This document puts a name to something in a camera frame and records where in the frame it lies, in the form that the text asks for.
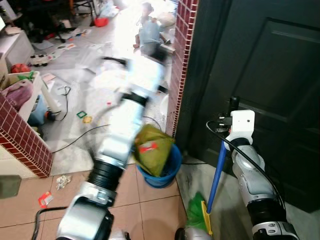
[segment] red brick tile wall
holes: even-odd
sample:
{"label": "red brick tile wall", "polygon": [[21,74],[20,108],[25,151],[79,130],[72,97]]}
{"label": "red brick tile wall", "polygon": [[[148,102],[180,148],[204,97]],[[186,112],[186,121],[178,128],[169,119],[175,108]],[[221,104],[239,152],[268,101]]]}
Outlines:
{"label": "red brick tile wall", "polygon": [[0,144],[38,177],[48,177],[52,153],[0,93]]}
{"label": "red brick tile wall", "polygon": [[198,0],[179,0],[174,36],[175,55],[169,90],[166,133],[175,136],[187,76],[188,61],[194,33]]}

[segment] blue bucket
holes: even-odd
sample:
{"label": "blue bucket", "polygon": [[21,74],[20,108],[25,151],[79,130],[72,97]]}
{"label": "blue bucket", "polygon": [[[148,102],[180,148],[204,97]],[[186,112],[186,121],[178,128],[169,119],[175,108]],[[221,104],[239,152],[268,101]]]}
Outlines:
{"label": "blue bucket", "polygon": [[149,175],[149,173],[144,171],[139,165],[137,165],[137,168],[142,173],[144,180],[148,185],[156,189],[162,189],[168,186],[174,180],[177,172],[180,169],[181,163],[182,156],[179,148],[175,144],[172,144],[170,154],[160,177]]}

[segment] child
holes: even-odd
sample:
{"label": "child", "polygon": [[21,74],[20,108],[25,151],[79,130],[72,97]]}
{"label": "child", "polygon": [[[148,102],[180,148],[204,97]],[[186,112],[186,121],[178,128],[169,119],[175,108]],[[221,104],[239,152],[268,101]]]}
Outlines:
{"label": "child", "polygon": [[142,47],[146,43],[159,42],[160,39],[165,44],[170,44],[170,40],[166,40],[160,33],[160,28],[157,24],[157,19],[149,16],[154,11],[154,8],[149,2],[142,4],[142,16],[140,17],[137,25],[140,25],[139,33],[135,35],[135,49]]}

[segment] beige floor tile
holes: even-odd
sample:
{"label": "beige floor tile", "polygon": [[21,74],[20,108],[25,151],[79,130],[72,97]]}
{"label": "beige floor tile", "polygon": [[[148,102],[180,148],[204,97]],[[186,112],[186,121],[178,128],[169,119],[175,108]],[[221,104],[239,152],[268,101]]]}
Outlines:
{"label": "beige floor tile", "polygon": [[119,182],[113,207],[139,203],[136,165],[128,165]]}
{"label": "beige floor tile", "polygon": [[41,240],[55,240],[61,218],[44,221]]}
{"label": "beige floor tile", "polygon": [[[71,182],[69,182],[64,188],[57,190],[57,178],[61,175],[53,176],[51,193],[53,200],[49,203],[49,208],[65,207],[69,206],[71,200],[78,192],[81,184],[86,180],[89,175],[89,171],[80,171],[75,173],[66,174],[72,176]],[[48,211],[45,213],[45,220],[62,218],[65,214],[65,210]]]}
{"label": "beige floor tile", "polygon": [[[44,227],[44,222],[40,222],[39,232],[37,240],[41,239],[42,230]],[[27,223],[16,226],[8,226],[0,228],[0,239],[3,240],[25,240],[31,239],[32,234],[34,233],[35,224]]]}
{"label": "beige floor tile", "polygon": [[0,199],[0,227],[33,223],[41,208],[38,198],[50,191],[52,177],[32,178],[21,181],[19,193],[15,197]]}
{"label": "beige floor tile", "polygon": [[143,175],[138,169],[136,170],[136,175],[140,202],[180,195],[176,179],[174,179],[172,183],[165,188],[154,188],[146,183]]}
{"label": "beige floor tile", "polygon": [[130,234],[131,240],[144,239],[139,203],[114,207],[110,212],[114,215],[112,232],[122,230]]}
{"label": "beige floor tile", "polygon": [[186,224],[186,212],[180,196],[141,202],[144,240],[174,239],[178,228]]}

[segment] dark green door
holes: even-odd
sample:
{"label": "dark green door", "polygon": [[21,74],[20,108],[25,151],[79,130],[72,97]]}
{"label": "dark green door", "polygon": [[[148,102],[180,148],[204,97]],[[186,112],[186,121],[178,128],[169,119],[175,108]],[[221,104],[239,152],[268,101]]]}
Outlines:
{"label": "dark green door", "polygon": [[[189,154],[216,164],[220,143],[206,121],[228,109],[254,110],[253,142],[286,200],[320,207],[320,1],[234,0],[193,122]],[[227,160],[225,171],[231,172]]]}

